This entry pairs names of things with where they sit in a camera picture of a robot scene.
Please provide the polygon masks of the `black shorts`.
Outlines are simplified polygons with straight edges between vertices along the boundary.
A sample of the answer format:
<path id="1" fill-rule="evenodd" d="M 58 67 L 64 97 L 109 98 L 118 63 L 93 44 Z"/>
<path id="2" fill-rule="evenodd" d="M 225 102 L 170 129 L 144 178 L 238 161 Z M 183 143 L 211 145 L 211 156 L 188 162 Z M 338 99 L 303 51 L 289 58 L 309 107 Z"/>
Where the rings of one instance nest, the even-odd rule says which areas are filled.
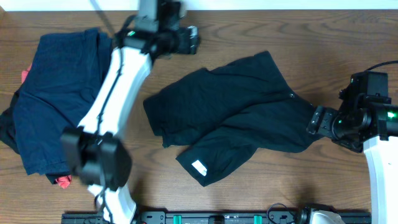
<path id="1" fill-rule="evenodd" d="M 234 172 L 259 148 L 300 153 L 319 135 L 315 107 L 284 80 L 269 52 L 199 69 L 143 102 L 163 147 L 184 146 L 180 165 L 202 186 Z"/>

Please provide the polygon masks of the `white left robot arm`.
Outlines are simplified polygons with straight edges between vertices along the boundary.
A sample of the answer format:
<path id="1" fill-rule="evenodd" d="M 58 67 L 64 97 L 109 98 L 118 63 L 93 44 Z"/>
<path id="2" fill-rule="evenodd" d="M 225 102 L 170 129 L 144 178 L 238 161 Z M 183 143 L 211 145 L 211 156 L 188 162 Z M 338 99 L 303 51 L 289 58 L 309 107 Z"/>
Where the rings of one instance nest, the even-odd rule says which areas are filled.
<path id="1" fill-rule="evenodd" d="M 94 195 L 94 212 L 64 213 L 63 223 L 134 223 L 128 187 L 132 158 L 122 140 L 137 94 L 157 58 L 194 55 L 195 26 L 182 27 L 182 1 L 145 0 L 114 34 L 109 70 L 89 112 L 61 142 L 70 171 Z"/>

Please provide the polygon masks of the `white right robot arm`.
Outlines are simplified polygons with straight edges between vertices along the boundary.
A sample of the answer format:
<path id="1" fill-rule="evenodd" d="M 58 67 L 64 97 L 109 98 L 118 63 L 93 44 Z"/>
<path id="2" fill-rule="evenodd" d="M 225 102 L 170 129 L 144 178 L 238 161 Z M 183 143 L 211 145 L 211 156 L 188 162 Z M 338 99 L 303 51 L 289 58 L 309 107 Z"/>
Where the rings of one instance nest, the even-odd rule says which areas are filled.
<path id="1" fill-rule="evenodd" d="M 388 75 L 369 70 L 355 73 L 339 98 L 338 110 L 316 108 L 307 131 L 365 155 L 371 221 L 397 223 L 397 106 L 388 95 Z"/>

